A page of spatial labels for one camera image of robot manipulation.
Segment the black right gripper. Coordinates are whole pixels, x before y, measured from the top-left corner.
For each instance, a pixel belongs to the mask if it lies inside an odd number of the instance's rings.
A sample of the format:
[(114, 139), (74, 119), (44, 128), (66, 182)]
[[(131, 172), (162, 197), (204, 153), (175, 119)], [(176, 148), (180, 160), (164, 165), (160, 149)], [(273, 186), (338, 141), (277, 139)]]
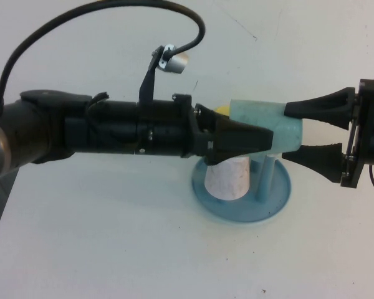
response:
[(285, 116), (333, 126), (349, 126), (352, 121), (352, 127), (344, 164), (341, 143), (301, 145), (296, 151), (282, 153), (283, 159), (349, 188), (357, 187), (364, 165), (374, 165), (374, 79), (361, 79), (357, 94), (354, 87), (347, 87), (322, 97), (286, 103)]

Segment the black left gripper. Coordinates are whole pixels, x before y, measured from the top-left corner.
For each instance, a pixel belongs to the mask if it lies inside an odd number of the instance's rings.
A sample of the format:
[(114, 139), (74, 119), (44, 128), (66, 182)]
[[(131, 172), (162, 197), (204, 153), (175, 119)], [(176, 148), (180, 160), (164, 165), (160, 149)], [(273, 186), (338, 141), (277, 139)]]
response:
[[(191, 95), (174, 94), (171, 101), (137, 104), (137, 154), (156, 156), (205, 156), (206, 164), (267, 151), (274, 132), (229, 118), (230, 106), (209, 109), (192, 106)], [(216, 121), (215, 131), (205, 133), (198, 122)]]

